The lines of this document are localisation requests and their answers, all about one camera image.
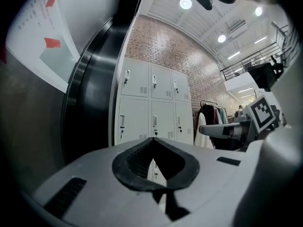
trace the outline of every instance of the brick wall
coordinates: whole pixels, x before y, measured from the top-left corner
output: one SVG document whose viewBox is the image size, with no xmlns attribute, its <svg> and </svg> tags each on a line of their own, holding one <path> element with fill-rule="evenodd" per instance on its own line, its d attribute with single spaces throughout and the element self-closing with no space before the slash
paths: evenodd
<svg viewBox="0 0 303 227">
<path fill-rule="evenodd" d="M 238 109 L 240 103 L 226 92 L 215 59 L 196 41 L 170 25 L 139 16 L 125 56 L 187 75 L 195 132 L 201 99 L 217 102 L 226 109 L 228 115 Z"/>
</svg>

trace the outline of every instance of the gray metal locker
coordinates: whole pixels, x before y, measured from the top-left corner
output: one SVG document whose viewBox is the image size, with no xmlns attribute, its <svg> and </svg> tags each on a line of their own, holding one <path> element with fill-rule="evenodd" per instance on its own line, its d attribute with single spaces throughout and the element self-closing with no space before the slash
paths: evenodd
<svg viewBox="0 0 303 227">
<path fill-rule="evenodd" d="M 172 100 L 169 70 L 152 65 L 151 82 L 152 98 Z"/>
<path fill-rule="evenodd" d="M 189 102 L 190 95 L 185 74 L 172 71 L 173 96 L 177 101 Z"/>
<path fill-rule="evenodd" d="M 148 97 L 148 71 L 147 63 L 126 60 L 121 94 Z"/>
<path fill-rule="evenodd" d="M 175 139 L 173 103 L 152 101 L 151 120 L 152 137 Z"/>
<path fill-rule="evenodd" d="M 193 116 L 190 104 L 176 103 L 177 140 L 192 136 Z"/>
<path fill-rule="evenodd" d="M 148 100 L 120 99 L 118 143 L 148 137 Z"/>
</svg>

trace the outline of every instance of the black slot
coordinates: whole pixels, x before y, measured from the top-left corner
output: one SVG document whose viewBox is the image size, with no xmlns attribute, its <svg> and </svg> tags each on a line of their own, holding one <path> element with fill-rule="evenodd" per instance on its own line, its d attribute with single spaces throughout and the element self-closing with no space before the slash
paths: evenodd
<svg viewBox="0 0 303 227">
<path fill-rule="evenodd" d="M 230 165 L 234 165 L 234 166 L 240 165 L 240 162 L 241 162 L 241 161 L 226 158 L 226 157 L 219 157 L 217 159 L 217 161 L 221 161 L 221 162 L 224 162 L 224 163 L 227 163 L 227 164 L 230 164 Z"/>
<path fill-rule="evenodd" d="M 57 218 L 62 218 L 84 187 L 85 183 L 86 180 L 81 178 L 72 178 L 49 200 L 49 202 L 44 206 L 44 209 Z"/>
</svg>

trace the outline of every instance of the metal railing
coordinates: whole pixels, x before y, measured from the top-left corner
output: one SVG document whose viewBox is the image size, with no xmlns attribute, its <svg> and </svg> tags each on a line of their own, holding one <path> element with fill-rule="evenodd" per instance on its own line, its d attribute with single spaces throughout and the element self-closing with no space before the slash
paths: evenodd
<svg viewBox="0 0 303 227">
<path fill-rule="evenodd" d="M 247 72 L 247 69 L 249 67 L 270 62 L 272 60 L 271 56 L 273 56 L 278 63 L 281 63 L 281 56 L 283 54 L 282 47 L 285 35 L 287 34 L 287 30 L 288 26 L 279 28 L 277 30 L 276 41 L 274 43 L 221 70 L 223 72 L 225 80 L 230 80 Z"/>
</svg>

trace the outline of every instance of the round ceiling light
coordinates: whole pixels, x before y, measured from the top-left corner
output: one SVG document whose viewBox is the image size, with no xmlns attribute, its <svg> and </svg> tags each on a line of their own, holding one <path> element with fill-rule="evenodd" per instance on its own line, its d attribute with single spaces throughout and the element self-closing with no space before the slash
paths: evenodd
<svg viewBox="0 0 303 227">
<path fill-rule="evenodd" d="M 220 35 L 219 38 L 218 38 L 218 41 L 220 43 L 223 43 L 225 40 L 226 40 L 226 36 L 225 35 Z"/>
<path fill-rule="evenodd" d="M 256 15 L 259 17 L 263 13 L 262 7 L 257 7 L 255 10 Z"/>
<path fill-rule="evenodd" d="M 190 9 L 190 8 L 191 8 L 191 5 L 192 5 L 191 0 L 180 0 L 180 6 L 181 6 L 183 9 Z"/>
</svg>

